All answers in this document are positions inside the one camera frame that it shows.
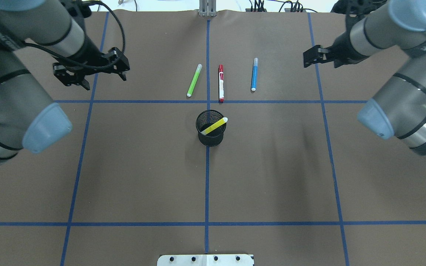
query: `wire mesh cup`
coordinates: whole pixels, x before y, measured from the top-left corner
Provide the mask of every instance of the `wire mesh cup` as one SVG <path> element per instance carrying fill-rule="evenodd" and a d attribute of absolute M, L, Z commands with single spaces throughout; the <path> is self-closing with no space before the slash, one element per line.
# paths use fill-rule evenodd
<path fill-rule="evenodd" d="M 213 125 L 224 116 L 215 110 L 206 110 L 198 115 L 196 118 L 196 130 L 198 131 L 198 139 L 200 142 L 208 147 L 214 147 L 221 143 L 223 140 L 223 132 L 226 129 L 226 123 L 211 131 L 207 135 L 203 135 L 201 131 Z"/>

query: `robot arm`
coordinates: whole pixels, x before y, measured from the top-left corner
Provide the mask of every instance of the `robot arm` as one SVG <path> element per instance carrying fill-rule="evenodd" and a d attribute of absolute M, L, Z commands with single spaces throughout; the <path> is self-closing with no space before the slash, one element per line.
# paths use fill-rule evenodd
<path fill-rule="evenodd" d="M 426 158 L 426 0 L 390 0 L 347 24 L 331 47 L 317 45 L 304 52 L 304 67 L 331 61 L 335 68 L 358 64 L 394 45 L 410 58 L 367 102 L 358 120 L 383 139 L 396 136 Z"/>
<path fill-rule="evenodd" d="M 125 80 L 129 62 L 116 47 L 103 54 L 85 34 L 83 17 L 97 1 L 0 0 L 0 165 L 19 150 L 40 153 L 72 125 L 12 51 L 24 46 L 50 52 L 54 75 L 66 86 L 89 89 L 85 75 L 116 73 Z M 36 44 L 24 40 L 30 38 Z"/>

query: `white wall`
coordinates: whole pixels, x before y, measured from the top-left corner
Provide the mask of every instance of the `white wall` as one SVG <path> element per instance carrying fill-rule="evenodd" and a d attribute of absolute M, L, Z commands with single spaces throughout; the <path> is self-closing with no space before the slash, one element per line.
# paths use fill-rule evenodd
<path fill-rule="evenodd" d="M 311 8 L 318 12 L 330 12 L 333 5 L 338 0 L 299 0 L 305 8 Z M 135 10 L 134 0 L 124 0 L 122 5 L 118 5 L 118 0 L 103 0 L 111 9 Z M 196 10 L 199 7 L 199 0 L 137 0 L 139 11 L 182 11 Z M 264 8 L 267 12 L 279 11 L 282 3 L 266 0 Z M 245 11 L 250 8 L 249 0 L 216 0 L 216 10 L 234 10 Z M 285 4 L 284 7 L 289 8 L 290 4 Z"/>

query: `metal stand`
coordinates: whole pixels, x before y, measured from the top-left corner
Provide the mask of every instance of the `metal stand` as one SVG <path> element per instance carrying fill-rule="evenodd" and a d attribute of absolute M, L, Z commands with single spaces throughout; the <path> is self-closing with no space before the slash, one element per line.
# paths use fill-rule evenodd
<path fill-rule="evenodd" d="M 254 255 L 163 255 L 157 260 L 157 266 L 254 266 Z"/>
<path fill-rule="evenodd" d="M 216 0 L 200 0 L 198 13 L 202 17 L 216 17 Z"/>

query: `black cable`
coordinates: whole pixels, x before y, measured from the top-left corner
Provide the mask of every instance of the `black cable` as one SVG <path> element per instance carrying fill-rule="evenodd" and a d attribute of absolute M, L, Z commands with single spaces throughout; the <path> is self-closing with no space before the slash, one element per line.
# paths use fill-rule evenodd
<path fill-rule="evenodd" d="M 313 9 L 311 9 L 311 8 L 301 8 L 301 9 L 297 10 L 296 12 L 301 12 L 301 10 L 311 10 L 311 11 L 313 11 L 313 12 L 318 13 L 318 11 L 313 10 Z"/>
<path fill-rule="evenodd" d="M 292 1 L 285 1 L 285 2 L 283 2 L 283 4 L 280 6 L 280 8 L 279 8 L 279 12 L 280 11 L 282 11 L 282 7 L 284 7 L 284 5 L 286 4 L 286 3 L 290 3 L 290 8 L 292 8 L 292 6 L 293 6 L 293 4 L 294 3 L 292 3 Z"/>
<path fill-rule="evenodd" d="M 299 2 L 295 2 L 295 5 L 290 7 L 290 12 L 295 12 L 298 9 Z"/>
<path fill-rule="evenodd" d="M 108 7 L 108 5 L 106 5 L 105 3 L 101 2 L 101 1 L 85 1 L 83 3 L 86 3 L 89 6 L 92 6 L 92 5 L 102 5 L 102 6 L 104 6 L 109 11 L 109 13 L 111 13 L 111 15 L 113 15 L 113 17 L 115 18 L 116 22 L 119 25 L 119 29 L 121 30 L 121 37 L 123 37 L 123 49 L 122 49 L 122 53 L 124 54 L 125 48 L 126 48 L 125 32 L 124 32 L 124 29 L 123 29 L 123 25 L 121 25 L 121 22 L 118 19 L 118 17 L 116 16 L 115 12 L 113 12 L 113 10 L 111 10 L 111 8 Z M 105 66 L 101 66 L 101 67 L 89 66 L 89 65 L 86 65 L 86 64 L 82 64 L 82 63 L 76 62 L 76 61 L 74 61 L 72 59 L 69 59 L 69 58 L 63 56 L 63 55 L 57 54 L 56 52 L 53 52 L 53 51 L 47 49 L 46 47 L 43 47 L 43 46 L 40 46 L 40 45 L 37 45 L 37 44 L 30 44 L 28 42 L 24 42 L 24 44 L 27 47 L 34 47 L 34 48 L 37 48 L 37 49 L 42 50 L 44 52 L 47 52 L 47 53 L 51 54 L 52 56 L 55 56 L 56 58 L 62 59 L 62 60 L 66 61 L 66 62 L 68 62 L 70 64 L 74 64 L 74 65 L 79 66 L 79 67 L 93 69 L 93 70 L 105 70 L 105 69 L 108 69 L 108 68 L 114 66 L 116 63 L 118 63 L 118 61 L 120 61 L 120 59 L 121 59 L 120 57 L 118 57 L 113 62 L 111 62 L 111 63 L 109 63 L 109 64 L 107 64 Z"/>

